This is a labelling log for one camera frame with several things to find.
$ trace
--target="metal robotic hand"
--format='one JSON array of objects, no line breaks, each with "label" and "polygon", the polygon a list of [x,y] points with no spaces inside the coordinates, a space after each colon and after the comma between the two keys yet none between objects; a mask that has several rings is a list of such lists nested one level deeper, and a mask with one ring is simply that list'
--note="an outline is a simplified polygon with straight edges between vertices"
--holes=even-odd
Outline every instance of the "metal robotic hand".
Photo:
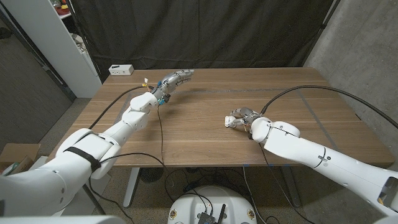
[{"label": "metal robotic hand", "polygon": [[183,83],[189,82],[193,75],[193,69],[180,70],[167,74],[162,81],[159,81],[157,87],[151,93],[158,99],[160,105],[167,103],[170,99],[170,93]]},{"label": "metal robotic hand", "polygon": [[261,118],[260,113],[255,112],[249,108],[238,108],[230,113],[230,116],[225,117],[225,126],[227,128],[235,128],[243,125],[245,130],[251,133],[251,124],[254,120]]}]

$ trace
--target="shelf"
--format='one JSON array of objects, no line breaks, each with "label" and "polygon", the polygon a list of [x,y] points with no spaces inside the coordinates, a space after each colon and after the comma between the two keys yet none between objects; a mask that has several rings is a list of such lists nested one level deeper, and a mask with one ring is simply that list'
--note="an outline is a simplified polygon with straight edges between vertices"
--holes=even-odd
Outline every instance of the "shelf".
[{"label": "shelf", "polygon": [[66,17],[69,17],[71,15],[71,13],[69,12],[68,14],[65,14],[65,15],[62,15],[62,16],[59,16],[61,19],[64,19],[64,18],[66,18]]}]

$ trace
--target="table top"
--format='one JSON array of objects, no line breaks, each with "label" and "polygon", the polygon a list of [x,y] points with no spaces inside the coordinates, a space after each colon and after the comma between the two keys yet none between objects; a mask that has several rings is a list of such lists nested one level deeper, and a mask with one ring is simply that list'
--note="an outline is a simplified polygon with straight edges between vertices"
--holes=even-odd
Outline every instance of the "table top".
[{"label": "table top", "polygon": [[[109,76],[66,135],[87,128],[122,92],[142,85],[144,78],[156,86],[176,70],[135,70],[130,76]],[[230,111],[248,107],[260,111],[278,93],[298,85],[329,86],[314,68],[218,68],[196,69],[192,81],[178,86],[170,101],[159,108],[166,166],[266,166],[258,143],[248,139],[243,127],[226,128]],[[101,133],[120,120],[129,100],[147,91],[141,88],[123,96],[102,117],[93,131]],[[322,144],[359,161],[387,167],[395,158],[376,135],[355,115],[339,94],[318,89],[292,91],[268,107],[266,117],[285,121],[301,131],[301,138]],[[60,144],[51,153],[52,159]],[[157,110],[145,129],[134,133],[121,153],[146,152],[159,159],[161,132]],[[295,166],[267,152],[273,166]],[[116,166],[159,167],[147,156],[123,156]]]}]

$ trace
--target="cardboard box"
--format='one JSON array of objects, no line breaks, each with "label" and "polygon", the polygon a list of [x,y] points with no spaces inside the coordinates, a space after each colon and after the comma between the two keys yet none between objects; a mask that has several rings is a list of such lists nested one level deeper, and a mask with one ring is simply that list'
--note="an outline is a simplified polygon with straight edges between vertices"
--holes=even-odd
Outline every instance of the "cardboard box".
[{"label": "cardboard box", "polygon": [[0,155],[0,174],[15,162],[19,165],[10,175],[27,171],[33,165],[39,148],[40,144],[6,144]]}]

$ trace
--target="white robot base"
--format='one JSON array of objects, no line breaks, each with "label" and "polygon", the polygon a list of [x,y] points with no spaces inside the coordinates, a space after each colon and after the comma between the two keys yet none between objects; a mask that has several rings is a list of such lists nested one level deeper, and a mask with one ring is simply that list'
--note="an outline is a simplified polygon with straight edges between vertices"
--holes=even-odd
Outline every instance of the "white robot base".
[{"label": "white robot base", "polygon": [[[221,186],[202,186],[195,188],[199,195],[206,197],[213,205],[211,214],[213,222],[205,221],[203,223],[222,223],[222,224],[255,224],[257,223],[256,214],[252,205],[237,192]],[[188,224],[202,223],[200,217],[205,212],[205,205],[200,197],[195,195],[193,190],[178,198],[172,205],[168,217],[168,224]],[[211,213],[211,205],[207,199],[202,198],[206,204],[207,214]],[[225,210],[222,215],[221,209],[225,204]]]}]

